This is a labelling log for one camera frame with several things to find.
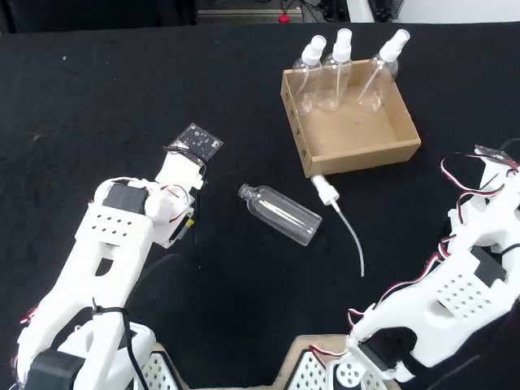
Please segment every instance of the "perforated plate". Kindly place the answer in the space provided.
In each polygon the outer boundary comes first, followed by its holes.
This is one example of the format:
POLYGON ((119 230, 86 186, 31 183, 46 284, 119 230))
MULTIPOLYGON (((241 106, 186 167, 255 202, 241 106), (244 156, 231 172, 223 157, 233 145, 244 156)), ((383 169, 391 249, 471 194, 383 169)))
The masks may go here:
POLYGON ((170 146, 192 151, 199 158, 208 161, 213 157, 223 142, 209 134, 206 130, 199 128, 195 123, 190 124, 170 146))
POLYGON ((471 274, 457 274, 437 288, 437 299, 458 319, 470 319, 482 314, 493 302, 489 287, 471 274))
POLYGON ((368 371, 354 355, 347 352, 337 367, 336 379, 345 388, 362 390, 387 390, 383 380, 375 373, 368 371))
POLYGON ((180 390, 175 374, 161 353, 150 355, 149 361, 143 367, 143 375, 149 390, 180 390))
MULTIPOLYGON (((337 367, 337 378, 348 380, 359 372, 356 364, 344 363, 337 367)), ((361 378, 362 390, 388 390, 383 380, 376 374, 365 371, 361 378)), ((284 390, 327 390, 326 368, 316 359, 309 349, 301 352, 300 358, 292 371, 284 390)))
POLYGON ((361 388, 363 390, 387 390, 387 386, 384 384, 384 382, 377 378, 374 374, 371 372, 366 372, 363 375, 362 381, 361 381, 361 388))
POLYGON ((121 246, 143 241, 152 229, 151 221, 144 215, 91 205, 81 221, 76 239, 90 237, 96 241, 121 246))
POLYGON ((325 367, 310 349, 301 351, 300 358, 285 386, 285 390, 326 390, 325 367))

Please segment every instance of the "red wire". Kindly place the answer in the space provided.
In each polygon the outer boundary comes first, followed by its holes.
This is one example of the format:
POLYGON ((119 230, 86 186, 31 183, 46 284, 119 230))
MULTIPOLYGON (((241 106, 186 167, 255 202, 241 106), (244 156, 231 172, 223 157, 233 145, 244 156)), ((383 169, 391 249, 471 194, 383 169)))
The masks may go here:
POLYGON ((487 154, 454 153, 454 154, 451 154, 450 156, 444 157, 442 160, 440 160, 440 170, 446 175, 446 177, 449 180, 451 180, 458 188, 462 189, 463 191, 473 191, 473 192, 477 192, 479 194, 488 194, 489 193, 486 191, 480 191, 478 189, 466 187, 464 184, 462 184, 460 181, 458 181, 457 178, 450 171, 448 171, 448 169, 446 169, 446 167, 444 166, 444 162, 446 161, 446 159, 448 159, 449 157, 451 157, 453 155, 461 155, 461 156, 469 157, 469 158, 489 158, 490 160, 492 160, 496 163, 502 163, 502 164, 506 164, 506 165, 510 166, 511 169, 509 169, 509 171, 518 172, 518 165, 514 161, 511 161, 508 159, 500 159, 500 158, 497 158, 494 156, 489 156, 487 154))

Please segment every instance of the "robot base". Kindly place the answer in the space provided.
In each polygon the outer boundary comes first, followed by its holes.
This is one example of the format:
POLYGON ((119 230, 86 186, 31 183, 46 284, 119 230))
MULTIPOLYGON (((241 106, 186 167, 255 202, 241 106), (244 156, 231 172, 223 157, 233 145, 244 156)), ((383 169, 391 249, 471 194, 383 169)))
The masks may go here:
MULTIPOLYGON (((292 343, 287 355, 285 356, 284 363, 282 364, 278 375, 276 376, 275 382, 267 386, 257 386, 247 388, 248 390, 326 390, 325 386, 325 375, 326 370, 321 366, 321 363, 315 358, 315 356, 308 350, 309 345, 318 345, 320 348, 341 351, 345 348, 345 335, 308 335, 298 336, 292 343)), ((179 371, 175 368, 171 359, 166 354, 165 349, 160 345, 156 344, 154 351, 161 351, 165 353, 168 362, 161 363, 158 365, 154 363, 156 353, 152 353, 149 363, 143 368, 144 373, 157 375, 157 379, 163 380, 161 373, 164 370, 170 370, 173 368, 172 380, 168 380, 170 376, 165 376, 166 379, 164 384, 158 386, 160 382, 152 382, 154 386, 150 386, 150 390, 202 390, 202 389, 191 389, 180 377, 179 371)), ((324 362, 329 362, 331 359, 325 357, 324 362)), ((401 390, 397 382, 395 381, 379 381, 375 377, 370 377, 371 373, 365 374, 366 378, 363 377, 361 389, 363 390, 401 390)), ((204 390, 241 390, 244 388, 207 388, 204 390)))

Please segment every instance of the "clear plastic bottle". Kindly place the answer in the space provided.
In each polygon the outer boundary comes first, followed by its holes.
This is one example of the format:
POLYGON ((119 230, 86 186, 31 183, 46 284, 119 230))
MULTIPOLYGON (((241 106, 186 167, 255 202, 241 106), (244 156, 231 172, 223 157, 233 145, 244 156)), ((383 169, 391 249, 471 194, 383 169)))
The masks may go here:
POLYGON ((319 108, 325 111, 335 111, 342 102, 349 85, 352 61, 350 40, 352 32, 342 28, 337 33, 334 50, 323 61, 321 97, 319 108))
POLYGON ((397 77, 399 70, 397 57, 409 39, 409 32, 404 29, 397 30, 392 39, 387 41, 379 53, 370 60, 357 98, 359 106, 364 111, 377 111, 383 104, 390 86, 397 77))
POLYGON ((302 245, 309 244, 322 222, 319 215, 265 185, 243 184, 238 196, 247 201, 252 215, 302 245))
POLYGON ((319 79, 322 64, 319 59, 327 40, 315 35, 292 66, 291 92, 299 115, 307 115, 319 102, 319 79))

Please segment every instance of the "white wall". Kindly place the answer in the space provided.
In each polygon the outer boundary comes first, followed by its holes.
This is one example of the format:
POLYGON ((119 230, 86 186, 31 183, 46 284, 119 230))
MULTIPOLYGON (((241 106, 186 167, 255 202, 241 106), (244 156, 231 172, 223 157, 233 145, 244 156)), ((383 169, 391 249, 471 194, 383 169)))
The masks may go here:
POLYGON ((520 20, 520 0, 404 0, 399 22, 477 23, 520 20))

